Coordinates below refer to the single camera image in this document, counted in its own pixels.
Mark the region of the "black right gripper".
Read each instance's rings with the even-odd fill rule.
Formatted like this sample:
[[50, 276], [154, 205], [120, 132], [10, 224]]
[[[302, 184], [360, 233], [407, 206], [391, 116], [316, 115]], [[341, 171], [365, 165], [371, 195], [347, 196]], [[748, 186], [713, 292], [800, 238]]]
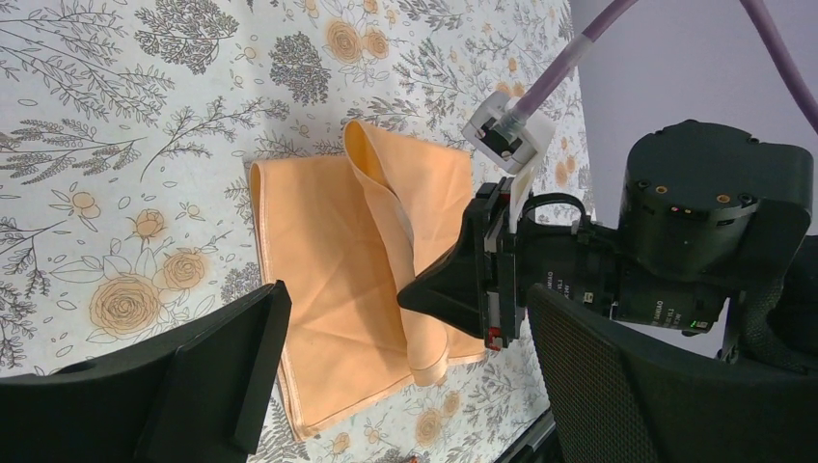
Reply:
[[[528, 193], [513, 211], [512, 181], [477, 190], [475, 244], [458, 243], [401, 289], [402, 309], [432, 316], [500, 351], [519, 339], [527, 293], [542, 284], [594, 313], [614, 314], [617, 232], [566, 193]], [[480, 279], [477, 266], [481, 270]]]

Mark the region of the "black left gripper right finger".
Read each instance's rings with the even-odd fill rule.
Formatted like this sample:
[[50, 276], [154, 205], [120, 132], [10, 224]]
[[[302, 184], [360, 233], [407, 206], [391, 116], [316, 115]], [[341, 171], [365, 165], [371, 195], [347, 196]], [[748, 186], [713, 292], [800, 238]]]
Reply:
[[569, 462], [813, 462], [817, 378], [697, 355], [553, 290], [532, 338]]

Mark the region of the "orange cloth napkin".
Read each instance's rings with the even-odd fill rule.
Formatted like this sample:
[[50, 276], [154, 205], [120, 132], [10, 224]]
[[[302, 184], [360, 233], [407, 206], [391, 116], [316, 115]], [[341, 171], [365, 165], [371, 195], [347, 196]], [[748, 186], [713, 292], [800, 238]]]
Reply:
[[296, 439], [483, 359], [481, 340], [397, 301], [460, 233], [468, 153], [353, 121], [340, 155], [257, 160], [248, 184], [261, 279], [292, 301], [278, 379]]

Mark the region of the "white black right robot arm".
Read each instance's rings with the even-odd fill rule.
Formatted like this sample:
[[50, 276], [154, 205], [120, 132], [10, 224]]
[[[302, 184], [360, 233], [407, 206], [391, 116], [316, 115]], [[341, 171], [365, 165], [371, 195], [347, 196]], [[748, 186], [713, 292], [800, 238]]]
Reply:
[[455, 244], [397, 300], [493, 350], [532, 320], [535, 285], [608, 319], [685, 336], [709, 332], [730, 308], [723, 361], [805, 373], [817, 367], [816, 321], [804, 303], [779, 300], [792, 262], [817, 243], [807, 234], [812, 168], [805, 149], [687, 120], [634, 144], [614, 229], [570, 194], [515, 202], [510, 178], [486, 183]]

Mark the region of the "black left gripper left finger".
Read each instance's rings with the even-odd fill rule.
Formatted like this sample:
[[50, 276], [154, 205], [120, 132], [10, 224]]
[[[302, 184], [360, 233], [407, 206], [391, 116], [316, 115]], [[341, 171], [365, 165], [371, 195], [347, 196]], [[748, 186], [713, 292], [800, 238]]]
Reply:
[[244, 462], [284, 350], [283, 282], [127, 348], [1, 381], [5, 462]]

